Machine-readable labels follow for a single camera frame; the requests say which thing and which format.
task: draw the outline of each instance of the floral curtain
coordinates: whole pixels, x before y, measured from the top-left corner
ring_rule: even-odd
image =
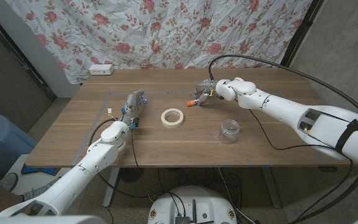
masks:
[[[6,0],[71,83],[88,68],[206,68],[222,54],[280,63],[312,0]],[[215,68],[263,67],[242,58]]]

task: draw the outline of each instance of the orange marker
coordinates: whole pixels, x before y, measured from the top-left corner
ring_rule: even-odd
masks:
[[[190,100],[190,101],[187,101],[186,104],[187,104],[187,107],[189,107],[189,106],[197,105],[197,102],[198,102],[198,100]]]

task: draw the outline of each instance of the power strip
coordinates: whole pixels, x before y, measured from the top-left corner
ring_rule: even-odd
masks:
[[[91,75],[111,75],[114,67],[113,65],[92,65],[89,71]]]

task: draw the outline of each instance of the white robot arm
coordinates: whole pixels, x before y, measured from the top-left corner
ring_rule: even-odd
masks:
[[[327,156],[358,163],[358,114],[335,106],[310,106],[271,95],[241,78],[218,82],[205,80],[196,86],[195,97],[215,91],[241,108],[259,110],[289,125],[307,144]]]
[[[0,213],[0,217],[11,217],[20,213],[36,215],[61,215],[74,202],[100,171],[110,166],[125,146],[123,134],[136,126],[136,117],[146,102],[144,91],[131,93],[122,109],[122,115],[101,133],[101,138],[92,143],[85,157],[53,184],[42,195],[14,205]]]

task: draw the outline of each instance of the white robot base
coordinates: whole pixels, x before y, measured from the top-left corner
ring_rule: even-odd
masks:
[[[237,223],[233,206],[222,195],[211,189],[191,185],[177,187],[169,192],[172,194],[165,193],[153,203],[148,224]]]

